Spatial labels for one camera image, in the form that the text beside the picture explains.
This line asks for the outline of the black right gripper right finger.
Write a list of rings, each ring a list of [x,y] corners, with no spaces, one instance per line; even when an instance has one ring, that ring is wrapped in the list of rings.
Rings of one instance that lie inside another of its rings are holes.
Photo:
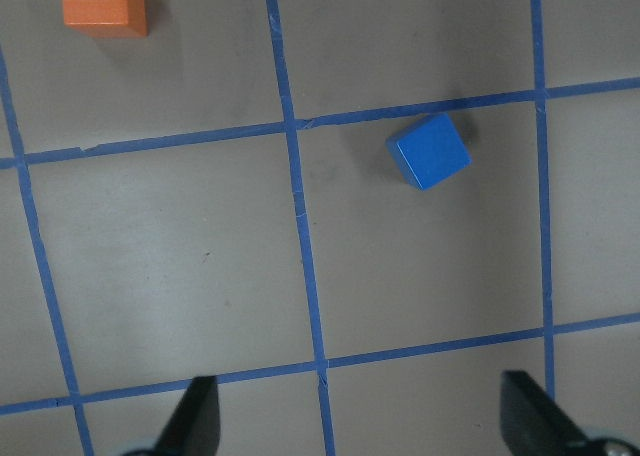
[[[586,435],[525,371],[501,375],[500,433],[512,455],[579,455]]]

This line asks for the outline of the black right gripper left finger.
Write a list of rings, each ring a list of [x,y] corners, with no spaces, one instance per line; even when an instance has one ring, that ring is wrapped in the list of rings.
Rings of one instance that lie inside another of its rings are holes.
[[[163,455],[216,455],[221,438],[217,378],[195,377],[155,443]]]

